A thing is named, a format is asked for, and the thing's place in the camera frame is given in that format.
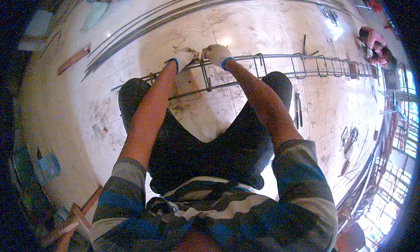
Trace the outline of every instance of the floor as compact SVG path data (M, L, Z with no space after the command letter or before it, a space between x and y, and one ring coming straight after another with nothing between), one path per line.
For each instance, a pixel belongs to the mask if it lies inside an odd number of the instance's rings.
M51 42L45 53L33 54L21 90L21 114L31 158L36 149L57 156L61 175L49 182L46 192L56 205L82 205L104 185L122 149L126 132L118 107L118 89L130 78L158 72L171 58L173 46L200 51L209 44L227 45L233 56L293 54L302 52L307 34L308 53L319 50L326 57L364 62L354 36L365 25L358 11L346 0L338 0L355 14L338 12L335 27L313 4L264 0L239 2L213 7L176 19L113 55L97 71L80 82L91 57L85 57L58 76L57 68L88 43L92 49L129 21L171 0L120 0L110 4L99 22L89 31L80 29L91 6L81 2L59 28L60 37ZM198 0L186 0L168 10ZM306 68L316 69L314 60ZM291 65L282 59L266 60L269 72L290 72ZM222 70L207 68L212 85L227 83L232 76ZM338 203L350 188L370 154L375 130L380 129L383 84L373 78L350 80L347 77L308 77L291 80L294 92L300 93L304 125L299 132L316 143L318 163ZM372 93L374 87L378 102ZM176 94L204 88L201 70L179 76ZM239 86L225 87L182 97L170 103L180 123L202 141L211 141L223 132L240 112L246 97ZM290 114L294 118L294 106ZM357 127L359 137L347 174L339 176L344 165L341 134L345 127ZM270 166L263 172L263 193L278 198L276 181ZM154 195L147 188L148 198Z

